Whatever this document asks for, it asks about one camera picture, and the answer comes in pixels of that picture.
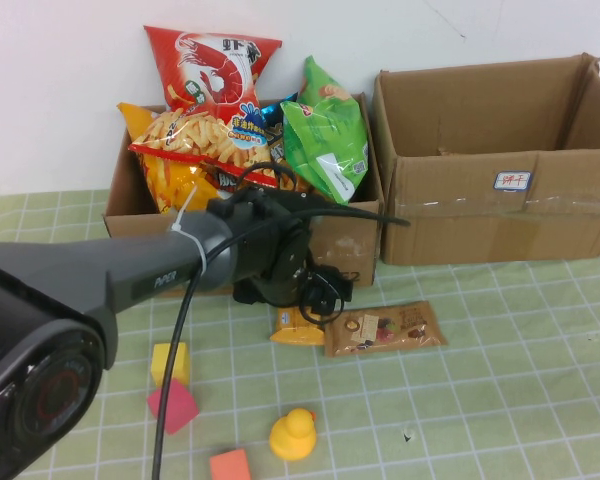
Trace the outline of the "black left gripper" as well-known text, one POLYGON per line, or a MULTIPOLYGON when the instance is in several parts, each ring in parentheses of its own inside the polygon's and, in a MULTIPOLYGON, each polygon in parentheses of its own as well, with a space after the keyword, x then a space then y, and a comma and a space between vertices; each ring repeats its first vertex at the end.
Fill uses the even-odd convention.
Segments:
POLYGON ((307 262, 286 278, 251 277, 233 285, 233 299, 241 304, 297 308, 310 324, 334 322, 350 302, 353 282, 337 268, 307 262))

